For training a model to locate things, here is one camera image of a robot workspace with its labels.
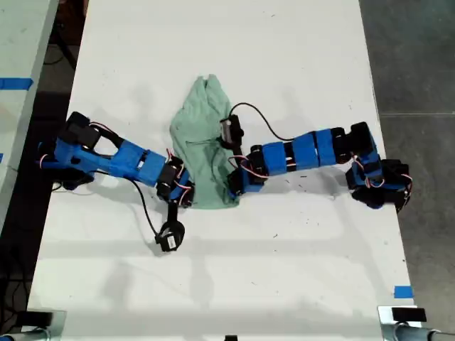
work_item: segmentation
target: blue tape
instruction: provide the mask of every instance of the blue tape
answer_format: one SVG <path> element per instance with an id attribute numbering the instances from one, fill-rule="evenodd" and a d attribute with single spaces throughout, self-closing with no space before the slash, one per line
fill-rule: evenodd
<path id="1" fill-rule="evenodd" d="M 395 298 L 413 298 L 414 294 L 411 286 L 395 286 L 393 296 Z"/>
<path id="2" fill-rule="evenodd" d="M 0 90 L 28 90 L 32 84 L 31 78 L 0 78 Z"/>

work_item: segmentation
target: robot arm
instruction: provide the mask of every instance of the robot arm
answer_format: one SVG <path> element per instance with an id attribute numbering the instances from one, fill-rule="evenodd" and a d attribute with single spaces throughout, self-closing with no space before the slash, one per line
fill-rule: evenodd
<path id="1" fill-rule="evenodd" d="M 114 155 L 95 151 L 101 137 L 117 147 Z M 38 155 L 40 168 L 67 190 L 92 182 L 95 173 L 156 187 L 157 195 L 169 204 L 168 221 L 161 231 L 156 233 L 151 226 L 156 242 L 163 251 L 174 251 L 181 244 L 184 227 L 177 221 L 177 207 L 190 206 L 194 194 L 194 184 L 181 159 L 170 155 L 166 160 L 123 139 L 102 124 L 90 122 L 78 112 L 70 115 L 56 140 L 40 144 Z"/>
<path id="2" fill-rule="evenodd" d="M 237 163 L 227 180 L 233 196 L 259 192 L 274 175 L 343 164 L 353 159 L 346 180 L 354 199 L 371 208 L 393 202 L 397 210 L 409 200 L 412 179 L 408 165 L 399 160 L 381 160 L 365 122 L 352 125 L 348 134 L 343 128 L 324 129 L 285 142 L 256 145 L 247 156 L 242 156 L 240 148 L 243 130 L 238 117 L 231 114 L 221 121 L 221 126 L 220 142 L 234 151 Z"/>

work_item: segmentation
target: black plastic part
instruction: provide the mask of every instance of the black plastic part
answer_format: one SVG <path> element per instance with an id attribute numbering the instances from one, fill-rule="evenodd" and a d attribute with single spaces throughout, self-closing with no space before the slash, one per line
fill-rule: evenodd
<path id="1" fill-rule="evenodd" d="M 73 112 L 70 115 L 65 127 L 58 134 L 59 139 L 67 144 L 80 144 L 89 151 L 93 151 L 101 136 L 111 141 L 117 148 L 120 148 L 124 141 L 113 131 L 98 126 L 90 126 L 90 119 L 79 112 Z"/>
<path id="2" fill-rule="evenodd" d="M 176 179 L 177 176 L 177 168 L 170 164 L 164 165 L 161 173 L 156 181 L 156 194 L 163 199 L 164 201 L 168 201 L 169 195 L 173 189 L 173 181 Z"/>
<path id="3" fill-rule="evenodd" d="M 222 119 L 220 144 L 223 148 L 235 150 L 242 145 L 244 131 L 240 127 L 240 121 L 237 115 L 230 115 L 227 119 Z"/>
<path id="4" fill-rule="evenodd" d="M 284 143 L 284 152 L 286 154 L 286 171 L 288 173 L 296 171 L 297 166 L 290 166 L 295 165 L 296 163 L 294 149 L 292 148 L 292 142 Z"/>
<path id="5" fill-rule="evenodd" d="M 54 183 L 61 183 L 66 190 L 75 190 L 78 186 L 94 180 L 92 175 L 75 168 L 47 168 L 44 172 L 47 178 Z"/>
<path id="6" fill-rule="evenodd" d="M 176 251 L 185 237 L 185 227 L 177 220 L 178 204 L 171 202 L 168 205 L 168 220 L 161 227 L 155 237 L 163 252 Z"/>
<path id="7" fill-rule="evenodd" d="M 348 162 L 352 158 L 350 154 L 349 137 L 346 136 L 344 129 L 341 127 L 331 129 L 331 133 L 336 163 L 343 164 Z"/>
<path id="8" fill-rule="evenodd" d="M 427 314 L 423 308 L 392 308 L 393 319 L 397 322 L 426 322 Z"/>
<path id="9" fill-rule="evenodd" d="M 316 132 L 311 131 L 311 135 L 313 136 L 314 148 L 316 149 L 316 155 L 318 156 L 318 167 L 321 167 L 321 157 L 319 155 L 318 139 L 316 138 Z"/>
<path id="10" fill-rule="evenodd" d="M 241 195 L 245 193 L 241 168 L 237 168 L 227 176 L 227 186 L 229 187 L 230 192 L 234 195 Z"/>
<path id="11" fill-rule="evenodd" d="M 350 126 L 349 143 L 350 150 L 355 155 L 365 155 L 373 151 L 370 128 L 366 122 L 359 122 Z"/>
<path id="12" fill-rule="evenodd" d="M 17 314 L 16 327 L 49 327 L 52 323 L 52 313 L 43 311 L 20 311 Z"/>
<path id="13" fill-rule="evenodd" d="M 264 154 L 262 153 L 262 146 L 255 145 L 251 147 L 251 153 L 248 155 L 248 160 L 249 166 L 253 172 L 265 176 L 269 175 L 269 171 L 267 170 L 267 166 L 264 160 Z M 261 185 L 266 180 L 264 178 L 254 176 L 251 173 L 248 173 L 248 178 L 250 183 L 253 185 Z"/>
<path id="14" fill-rule="evenodd" d="M 363 171 L 364 171 L 364 173 L 367 173 L 367 174 L 375 172 L 380 168 L 381 168 L 380 160 L 378 160 L 376 162 L 366 163 L 365 165 L 363 165 Z"/>
<path id="15" fill-rule="evenodd" d="M 189 190 L 185 194 L 185 197 L 183 197 L 183 200 L 181 201 L 180 207 L 190 207 L 193 204 L 194 192 L 196 190 L 194 187 L 194 183 L 192 183 L 190 180 L 188 180 L 187 183 L 185 184 L 185 186 L 191 187 L 192 189 Z"/>
<path id="16" fill-rule="evenodd" d="M 351 168 L 346 172 L 346 181 L 348 182 L 348 188 L 353 190 L 351 193 L 353 199 L 365 203 L 368 207 L 378 208 L 383 206 L 386 202 L 395 204 L 397 211 L 409 202 L 409 193 L 405 191 L 405 188 L 410 185 L 411 180 L 402 174 L 409 174 L 409 166 L 401 163 L 400 160 L 381 160 L 382 171 L 384 175 L 384 181 L 388 185 L 398 185 L 401 190 L 391 190 L 384 187 L 381 188 L 366 188 L 364 185 L 355 183 L 355 177 L 353 169 Z M 365 175 L 362 173 L 358 174 L 362 180 L 365 179 Z"/>

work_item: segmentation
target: concrete floor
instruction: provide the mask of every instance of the concrete floor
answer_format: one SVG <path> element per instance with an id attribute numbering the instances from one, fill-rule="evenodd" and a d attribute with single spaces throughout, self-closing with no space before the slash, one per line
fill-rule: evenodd
<path id="1" fill-rule="evenodd" d="M 455 332 L 455 1 L 360 5 L 387 157 L 414 177 L 399 219 L 415 300 L 429 326 Z M 66 60 L 45 66 L 40 90 L 70 92 L 73 75 Z"/>

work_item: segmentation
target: green cloth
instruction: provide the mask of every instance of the green cloth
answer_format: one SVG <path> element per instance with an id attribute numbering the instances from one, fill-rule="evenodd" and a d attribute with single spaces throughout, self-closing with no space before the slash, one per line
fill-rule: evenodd
<path id="1" fill-rule="evenodd" d="M 183 160 L 195 183 L 194 208 L 217 209 L 238 205 L 228 194 L 226 180 L 234 170 L 228 157 L 232 152 L 216 140 L 221 136 L 220 120 L 230 111 L 228 96 L 218 78 L 199 77 L 182 109 L 171 122 L 171 137 L 176 155 Z"/>

